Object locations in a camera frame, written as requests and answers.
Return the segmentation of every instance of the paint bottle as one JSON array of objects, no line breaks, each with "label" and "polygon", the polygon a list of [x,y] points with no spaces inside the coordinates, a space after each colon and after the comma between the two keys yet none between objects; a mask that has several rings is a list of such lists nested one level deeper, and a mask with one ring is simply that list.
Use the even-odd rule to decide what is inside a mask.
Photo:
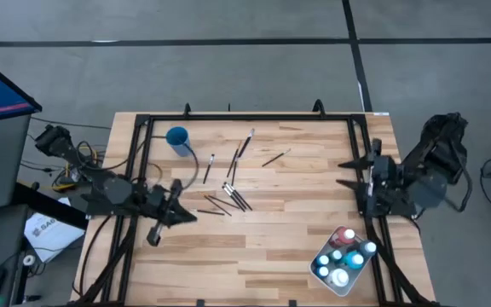
[{"label": "paint bottle", "polygon": [[350,269],[360,269],[363,266],[365,258],[356,251],[349,252],[344,256],[344,263],[348,265]]},{"label": "paint bottle", "polygon": [[335,287],[345,287],[348,285],[349,276],[348,273],[343,269],[335,269],[328,278],[329,285]]},{"label": "paint bottle", "polygon": [[321,255],[319,256],[316,260],[315,260],[315,263],[318,265],[318,266],[323,266],[323,265],[328,265],[329,264],[329,257],[325,256],[325,255]]},{"label": "paint bottle", "polygon": [[359,252],[363,257],[371,257],[376,253],[376,244],[374,242],[371,242],[369,240],[364,240],[360,245],[359,245]]},{"label": "paint bottle", "polygon": [[329,253],[329,258],[335,264],[338,264],[342,260],[342,253],[339,250],[332,251]]},{"label": "paint bottle", "polygon": [[319,267],[315,269],[315,274],[318,275],[320,278],[325,278],[329,276],[329,269],[327,267]]},{"label": "paint bottle", "polygon": [[339,248],[355,242],[355,231],[347,227],[339,227],[337,231],[332,234],[329,240],[329,245],[333,248]]}]

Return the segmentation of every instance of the wire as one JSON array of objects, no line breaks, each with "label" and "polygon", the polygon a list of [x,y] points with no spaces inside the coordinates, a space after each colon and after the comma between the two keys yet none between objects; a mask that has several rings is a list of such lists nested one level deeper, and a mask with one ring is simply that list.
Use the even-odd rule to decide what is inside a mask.
[{"label": "wire", "polygon": [[[92,148],[90,147],[90,145],[86,141],[81,141],[77,146],[79,146],[82,143],[83,144],[86,144],[86,146],[88,146],[90,148],[90,150],[92,150]],[[140,149],[142,149],[142,147],[143,147],[144,144],[145,144],[145,141],[143,141],[142,144],[140,144],[140,146],[137,148],[136,154],[139,153]],[[77,151],[77,159],[78,159],[79,163],[81,164],[80,167],[89,169],[91,171],[110,171],[110,170],[116,169],[117,167],[119,167],[119,166],[123,165],[124,163],[128,162],[128,158],[126,158],[124,161],[120,162],[117,165],[113,165],[113,166],[109,166],[109,167],[105,167],[105,168],[92,167],[92,166],[86,165],[86,162],[84,162],[84,161],[81,160],[81,157],[80,157],[80,154],[79,154],[78,151]]]},{"label": "wire", "polygon": [[193,175],[193,178],[191,179],[191,181],[189,183],[187,183],[186,186],[183,187],[183,191],[186,190],[188,187],[190,187],[191,185],[193,185],[194,181],[196,181],[196,177],[198,176],[198,170],[200,168],[200,165],[198,163],[198,158],[196,158],[196,154],[194,153],[194,151],[186,144],[186,143],[183,143],[183,146],[185,146],[186,149],[188,149],[188,151],[193,154],[193,158],[194,158],[194,163],[195,163],[195,168],[194,168],[194,175]]},{"label": "wire", "polygon": [[37,166],[47,166],[47,167],[64,168],[64,166],[61,166],[61,165],[44,165],[44,164],[39,164],[39,163],[36,163],[36,162],[31,162],[31,161],[28,161],[28,160],[25,160],[25,159],[23,159],[22,162],[27,163],[27,164],[31,164],[31,165],[37,165]]},{"label": "wire", "polygon": [[467,201],[471,197],[471,193],[473,191],[473,180],[471,179],[471,176],[469,175],[469,172],[467,171],[467,168],[465,168],[464,161],[462,161],[461,158],[459,157],[458,150],[454,146],[453,141],[449,141],[449,143],[450,143],[450,148],[453,151],[453,154],[456,156],[456,158],[459,161],[459,166],[461,166],[461,169],[464,172],[465,180],[467,181],[467,192],[465,192],[464,199],[462,199],[462,201],[461,201],[461,206],[458,208],[458,207],[452,205],[452,207],[457,212],[463,212],[465,210],[465,207],[467,206]]},{"label": "wire", "polygon": [[81,268],[81,276],[80,276],[79,284],[78,284],[78,295],[79,296],[83,296],[84,295],[84,293],[83,293],[83,289],[84,289],[84,273],[86,271],[86,263],[87,263],[87,261],[89,259],[90,250],[92,249],[92,246],[94,245],[95,240],[98,238],[98,235],[100,234],[101,229],[103,228],[103,226],[105,226],[105,224],[107,223],[107,221],[109,221],[109,218],[111,218],[111,216],[107,216],[103,220],[103,222],[101,222],[100,226],[95,231],[94,236],[92,237],[92,240],[89,243],[89,247],[86,249],[86,253],[84,254],[83,267]]},{"label": "wire", "polygon": [[486,197],[486,200],[488,201],[488,203],[490,203],[491,205],[491,199],[488,197],[488,193],[486,193],[486,189],[484,188],[484,182],[483,182],[483,176],[482,174],[484,173],[484,169],[486,168],[486,165],[488,165],[488,163],[491,162],[491,159],[488,159],[486,160],[486,162],[484,162],[484,164],[482,165],[482,168],[481,168],[481,176],[479,178],[479,181],[481,183],[481,190],[482,190],[482,193],[484,194],[484,197]]},{"label": "wire", "polygon": [[34,171],[44,171],[46,173],[50,173],[50,172],[53,172],[53,171],[58,171],[58,170],[53,170],[49,167],[45,167],[45,168],[38,168],[38,167],[33,167],[33,166],[29,166],[29,165],[25,165],[24,163],[20,163],[20,165],[24,166],[25,168],[28,168],[30,170],[34,170]]},{"label": "wire", "polygon": [[[49,251],[49,252],[59,252],[59,251],[64,251],[64,250],[73,250],[73,249],[78,249],[78,248],[83,248],[83,246],[66,246],[66,247],[63,247],[63,248],[59,248],[59,249],[50,249],[50,248],[44,248],[44,247],[32,247],[32,250],[35,251],[35,250],[42,250],[42,251]],[[1,262],[0,266],[4,266],[7,261],[9,261],[10,259],[16,257],[17,255],[20,255],[22,252],[27,252],[27,251],[18,251],[18,252],[15,252],[14,254],[10,255],[8,258],[6,258],[3,262]]]},{"label": "wire", "polygon": [[49,123],[49,124],[58,124],[58,125],[67,125],[71,127],[84,127],[84,128],[94,128],[94,129],[103,129],[103,130],[111,130],[110,127],[104,127],[104,126],[99,126],[99,125],[81,125],[81,124],[74,124],[74,123],[65,123],[65,122],[60,122],[60,121],[55,121],[55,120],[47,120],[47,119],[40,119],[32,116],[32,119],[38,120],[44,123]]}]

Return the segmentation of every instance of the black metal frame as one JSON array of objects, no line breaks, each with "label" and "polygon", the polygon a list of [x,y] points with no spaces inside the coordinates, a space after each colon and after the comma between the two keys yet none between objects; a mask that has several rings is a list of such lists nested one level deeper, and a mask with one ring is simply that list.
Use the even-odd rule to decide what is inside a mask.
[{"label": "black metal frame", "polygon": [[[361,138],[363,140],[364,144],[364,149],[366,152],[370,150],[371,144],[370,144],[370,139],[368,135],[368,128],[367,128],[367,120],[365,118],[365,114],[363,113],[350,113],[350,114],[327,114],[325,112],[325,108],[323,107],[323,104],[321,103],[320,100],[317,100],[314,104],[313,108],[313,113],[311,114],[293,114],[293,113],[280,113],[280,114],[194,114],[190,113],[191,108],[187,104],[185,106],[185,112],[181,114],[161,114],[161,115],[151,115],[151,114],[139,114],[136,115],[136,122],[134,126],[134,131],[132,134],[132,143],[130,144],[130,151],[129,151],[129,161],[126,166],[126,171],[125,175],[130,179],[132,176],[132,171],[133,171],[133,165],[135,162],[136,154],[138,152],[138,148],[140,145],[139,143],[139,135],[140,131],[142,129],[143,125],[146,125],[146,134],[144,137],[144,140],[142,141],[143,143],[143,149],[142,149],[142,159],[140,163],[140,168],[139,168],[139,174],[138,174],[138,180],[144,180],[145,175],[146,175],[146,170],[147,170],[147,160],[149,156],[149,148],[150,148],[150,142],[152,140],[152,135],[153,135],[153,129],[154,129],[154,123],[155,121],[166,121],[166,120],[177,120],[177,121],[183,121],[183,120],[256,120],[256,121],[264,121],[264,120],[293,120],[293,121],[309,121],[309,120],[318,120],[318,121],[343,121],[346,122],[348,125],[348,132],[349,132],[349,141],[351,144],[351,151],[353,154],[354,159],[359,158],[360,152],[359,152],[359,146],[357,142],[357,137],[355,135],[355,126],[358,125],[361,128]],[[356,172],[357,180],[363,182],[365,178],[363,177],[363,173],[360,171]],[[361,201],[358,201],[358,211],[362,212],[365,206],[365,204]],[[120,235],[122,234],[122,228],[123,228],[123,221],[124,217],[118,217],[117,222],[115,223],[115,228],[113,230],[113,241],[111,244],[111,252],[109,257],[111,258],[114,254],[114,251],[118,247],[118,244],[120,242]],[[380,231],[382,235],[382,241],[384,243],[384,246],[381,248],[387,248],[388,253],[393,256],[393,249],[391,247],[391,238],[390,238],[390,232],[388,228],[388,223],[385,217],[380,217]],[[374,229],[373,225],[373,220],[370,217],[364,217],[364,222],[365,222],[365,228],[367,230],[367,238],[372,239],[374,236],[376,236],[376,232]],[[133,225],[133,231],[134,233],[136,232],[136,225],[137,223],[130,223],[130,225]],[[126,298],[126,292],[127,292],[127,286],[128,286],[128,280],[130,277],[130,266],[131,266],[131,259],[132,259],[132,253],[133,253],[133,245],[131,248],[127,251],[126,255],[124,256],[124,265],[122,268],[121,272],[121,283],[120,287],[118,289],[118,301],[125,301]],[[384,281],[382,279],[382,271],[380,269],[380,262],[378,260],[378,257],[375,257],[372,259],[373,263],[373,275],[374,275],[374,282],[375,282],[375,287],[376,291],[378,294],[378,302],[382,305],[385,303],[402,303],[402,295],[401,295],[401,288],[400,285],[398,284],[396,278],[391,274],[390,272],[390,277],[391,277],[391,285],[394,293],[394,298],[395,302],[388,301],[386,299],[385,295],[385,288],[384,288]],[[106,285],[103,288],[103,292],[101,295],[101,301],[102,302],[107,302],[109,301],[110,297],[110,292],[111,292],[111,280],[112,278],[109,279],[109,281],[106,283]]]}]

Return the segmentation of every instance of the desk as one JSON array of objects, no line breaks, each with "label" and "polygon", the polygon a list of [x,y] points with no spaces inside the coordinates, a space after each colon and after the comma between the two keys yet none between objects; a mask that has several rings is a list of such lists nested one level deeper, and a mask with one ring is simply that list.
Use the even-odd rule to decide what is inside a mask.
[{"label": "desk", "polygon": [[[22,248],[28,211],[26,204],[35,211],[82,229],[87,224],[81,211],[16,183],[29,122],[29,115],[0,120],[0,264]],[[2,306],[22,300],[26,274],[22,274],[14,282],[18,259],[16,256],[5,263],[7,276],[0,293]],[[14,284],[19,291],[11,302]]]},{"label": "desk", "polygon": [[[135,117],[136,113],[115,115],[105,167],[128,156]],[[383,153],[398,160],[390,117],[367,114],[366,118],[371,139],[382,139]],[[126,304],[195,305],[196,299],[205,299],[208,305],[287,305],[288,300],[296,299],[298,305],[378,305],[370,265],[344,298],[324,288],[308,271],[309,261],[338,225],[350,226],[358,235],[365,236],[355,196],[335,183],[338,178],[355,180],[353,171],[337,167],[352,159],[346,123],[159,121],[155,122],[154,135],[164,135],[175,125],[188,129],[200,162],[199,177],[180,201],[188,209],[204,210],[212,209],[212,205],[199,192],[228,200],[221,185],[230,160],[239,141],[255,128],[234,183],[253,211],[232,210],[232,217],[198,213],[197,223],[165,229],[159,247],[151,247],[146,241],[154,221],[141,218]],[[181,178],[185,183],[192,176],[192,158],[179,158],[165,140],[153,139],[150,148],[149,162],[162,168],[163,186],[168,187],[172,178]],[[290,153],[261,167],[288,148],[292,149]],[[202,184],[211,154],[215,154],[215,162],[206,184]],[[115,171],[124,173],[124,168]],[[155,184],[158,177],[155,167],[147,168],[148,184]],[[85,246],[102,219],[90,221]],[[434,299],[418,231],[400,217],[388,217],[388,222],[397,263],[424,296]],[[94,244],[86,285],[94,281],[107,261],[113,225],[114,219]],[[389,274],[384,265],[382,271],[391,299]],[[117,296],[119,278],[117,268],[112,298]]]}]

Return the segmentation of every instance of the blue cup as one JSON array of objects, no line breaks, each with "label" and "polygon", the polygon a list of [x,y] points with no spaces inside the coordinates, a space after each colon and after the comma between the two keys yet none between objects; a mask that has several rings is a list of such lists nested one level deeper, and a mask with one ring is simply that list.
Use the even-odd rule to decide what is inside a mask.
[{"label": "blue cup", "polygon": [[180,157],[187,157],[191,154],[190,150],[188,150],[184,144],[187,146],[191,146],[188,140],[188,132],[187,129],[183,127],[173,127],[168,130],[166,133],[166,141],[170,146],[174,149],[176,154],[179,154]]}]

